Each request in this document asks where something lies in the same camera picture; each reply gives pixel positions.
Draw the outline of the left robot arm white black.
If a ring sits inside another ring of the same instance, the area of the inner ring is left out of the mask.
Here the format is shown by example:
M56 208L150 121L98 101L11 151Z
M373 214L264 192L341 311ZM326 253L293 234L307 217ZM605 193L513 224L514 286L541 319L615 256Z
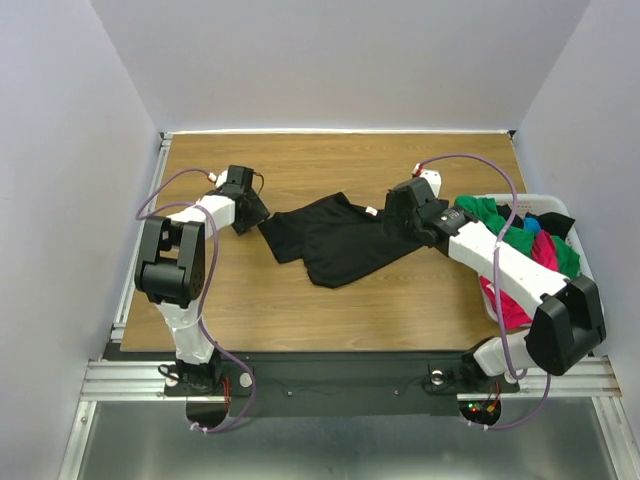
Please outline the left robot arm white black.
M182 210L164 216L163 207L150 203L172 180L187 173L204 175L213 185ZM169 387L210 394L230 391L220 367L221 352L205 332L204 302L219 255L219 231L232 228L243 235L269 217L253 187L261 174L231 165L216 175L202 168L181 170L157 187L135 218L143 223L134 271L135 288L161 313L175 346L175 364L159 368Z

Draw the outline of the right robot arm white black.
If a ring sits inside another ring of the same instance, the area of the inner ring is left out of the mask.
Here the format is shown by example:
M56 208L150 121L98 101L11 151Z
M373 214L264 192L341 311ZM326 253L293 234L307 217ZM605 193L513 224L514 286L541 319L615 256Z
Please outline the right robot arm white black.
M482 390L496 376L539 367L561 376L605 337L599 290L589 277L570 279L500 241L471 212L436 197L423 177L386 194L383 231L435 248L487 278L527 314L528 330L490 338L467 352L463 384Z

